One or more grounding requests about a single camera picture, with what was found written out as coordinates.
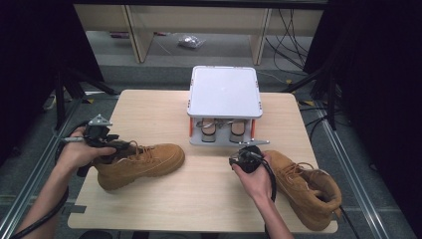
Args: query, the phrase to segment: white lid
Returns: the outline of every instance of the white lid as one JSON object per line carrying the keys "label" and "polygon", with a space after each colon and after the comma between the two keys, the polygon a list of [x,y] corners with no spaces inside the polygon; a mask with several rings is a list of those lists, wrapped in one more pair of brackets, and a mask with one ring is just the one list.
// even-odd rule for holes
{"label": "white lid", "polygon": [[194,118],[260,118],[263,111],[255,69],[194,67],[187,113]]}

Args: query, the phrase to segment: floor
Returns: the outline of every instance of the floor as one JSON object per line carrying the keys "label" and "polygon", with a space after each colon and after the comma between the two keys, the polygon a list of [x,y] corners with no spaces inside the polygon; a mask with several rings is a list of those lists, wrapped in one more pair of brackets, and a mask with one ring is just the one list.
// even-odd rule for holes
{"label": "floor", "polygon": [[[87,35],[99,65],[104,70],[105,79],[111,84],[124,78],[124,75],[108,74],[107,67],[162,67],[173,68],[175,71],[198,65],[253,67],[256,69],[257,75],[268,77],[279,87],[285,87],[289,80],[297,81],[301,78],[299,75],[302,74],[298,67],[302,61],[295,51],[289,51],[282,47],[279,49],[295,61],[293,64],[276,56],[269,43],[265,46],[261,65],[254,66],[247,36],[187,34],[205,42],[198,49],[186,49],[178,46],[179,38],[186,34],[163,33],[163,36],[154,37],[146,61],[139,64],[134,59],[128,39],[112,38],[108,32],[88,32]],[[296,44],[290,40],[286,39],[285,45],[294,49]],[[312,38],[297,38],[297,41],[300,42],[302,48],[308,49]],[[277,46],[278,38],[271,36],[269,42]],[[282,77],[269,74],[270,71],[282,72]],[[137,87],[131,84],[119,86],[123,89]],[[326,169],[340,186],[343,196],[342,207],[345,213],[338,220],[338,231],[333,234],[296,234],[295,236],[297,238],[416,238],[389,194],[382,178],[377,174],[376,168],[371,167],[370,158],[366,155],[364,146],[360,144],[352,125],[347,120],[347,115],[336,114],[336,131],[331,130],[325,120],[319,124],[313,123],[313,120],[323,116],[324,111],[309,110],[313,107],[308,105],[308,102],[312,100],[309,97],[311,87],[306,86],[297,90],[295,94],[300,102],[299,107],[302,110],[304,123],[309,125],[307,130],[312,136],[311,141],[318,166]],[[72,117],[68,125],[73,125],[79,122],[79,119],[84,119],[93,112],[93,108],[97,112],[102,112],[105,117],[109,117],[116,101],[117,98],[104,97],[97,99],[94,104],[70,102],[68,113],[71,113]],[[46,108],[51,103],[52,99],[49,99],[46,102]],[[323,107],[323,102],[311,102],[311,104]],[[11,156],[0,168],[0,215],[2,215],[2,220],[15,212],[14,207],[19,204],[18,200],[15,200],[16,198],[22,197],[25,193],[29,194],[28,201],[22,202],[24,206],[34,200],[40,185],[52,168],[52,163],[43,158],[51,157],[49,153],[55,148],[55,140],[57,140],[57,135],[61,135],[61,132],[53,130],[56,115],[54,105],[51,106],[53,107],[50,111],[46,111],[36,119],[36,123],[21,145],[21,154]],[[40,179],[29,182],[28,178],[31,177],[31,173],[40,174]],[[81,187],[83,181],[82,177],[77,176],[72,179],[71,194],[62,211],[57,238],[79,238],[85,233],[84,230],[70,229],[67,226],[69,210],[78,196],[78,188]],[[30,188],[30,190],[25,192],[22,191],[22,188]],[[18,223],[24,214],[25,211],[19,212],[13,223]],[[2,224],[1,226],[3,232],[6,225]],[[133,235],[133,232],[130,231],[108,231],[108,233],[112,238],[132,238]]]}

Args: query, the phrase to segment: boot sole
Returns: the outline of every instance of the boot sole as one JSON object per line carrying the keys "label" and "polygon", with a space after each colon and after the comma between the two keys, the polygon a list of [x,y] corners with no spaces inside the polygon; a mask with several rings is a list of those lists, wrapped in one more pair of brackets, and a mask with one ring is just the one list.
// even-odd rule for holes
{"label": "boot sole", "polygon": [[163,175],[169,174],[170,172],[175,171],[177,168],[179,168],[183,164],[185,154],[184,154],[184,151],[181,151],[181,152],[182,152],[182,155],[180,156],[179,160],[172,162],[174,164],[169,165],[168,167],[166,167],[165,170],[155,172],[155,173],[150,173],[149,171],[145,171],[137,175],[128,176],[128,177],[120,177],[120,178],[104,177],[99,174],[98,175],[99,184],[104,190],[116,190],[134,182],[140,177],[157,177],[157,176],[163,176]]}

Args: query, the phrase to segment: small boot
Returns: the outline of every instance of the small boot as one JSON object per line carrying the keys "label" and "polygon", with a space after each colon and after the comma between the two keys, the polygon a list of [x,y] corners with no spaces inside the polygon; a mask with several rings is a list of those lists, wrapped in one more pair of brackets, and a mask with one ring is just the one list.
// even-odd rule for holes
{"label": "small boot", "polygon": [[104,190],[115,190],[139,177],[155,177],[173,172],[183,164],[184,158],[183,149],[176,144],[138,146],[135,143],[117,154],[96,158],[93,166],[99,172],[100,186]]}
{"label": "small boot", "polygon": [[329,225],[332,212],[340,216],[341,192],[328,173],[305,162],[294,163],[278,151],[270,150],[266,154],[272,158],[278,188],[305,226],[321,231]]}

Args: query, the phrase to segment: metal rail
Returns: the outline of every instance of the metal rail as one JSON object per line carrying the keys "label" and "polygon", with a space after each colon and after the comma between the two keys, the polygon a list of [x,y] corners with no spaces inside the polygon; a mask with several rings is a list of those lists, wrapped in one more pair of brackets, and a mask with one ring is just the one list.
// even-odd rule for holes
{"label": "metal rail", "polygon": [[52,158],[55,156],[60,137],[63,135],[66,126],[72,118],[72,115],[75,113],[78,106],[81,105],[81,102],[82,100],[73,100],[71,102],[70,108],[68,110],[68,117],[63,122],[62,127],[59,129],[58,135],[53,135],[52,138],[50,138],[50,141],[47,144],[46,149],[43,151],[40,160],[38,160],[25,185],[16,197],[7,214],[4,216],[0,224],[1,239],[9,238],[18,226],[18,222],[20,222],[22,214],[25,212],[28,206],[28,202],[31,200],[35,189],[38,188],[42,176],[47,170],[48,163],[52,162]]}
{"label": "metal rail", "polygon": [[[323,108],[322,103],[316,101],[317,108]],[[325,116],[325,111],[317,111],[320,117]],[[343,168],[347,181],[350,183],[351,189],[353,190],[356,200],[359,203],[360,208],[362,209],[363,215],[368,222],[368,225],[372,231],[372,234],[375,238],[386,239],[390,238],[385,226],[379,216],[378,212],[375,209],[371,199],[369,198],[365,187],[363,186],[359,176],[356,173],[356,170],[353,167],[350,158],[347,155],[338,135],[335,130],[331,129],[329,123],[324,120],[322,122],[323,128],[325,129],[326,135],[328,136],[329,141],[331,142],[332,147],[337,155],[338,161]]]}

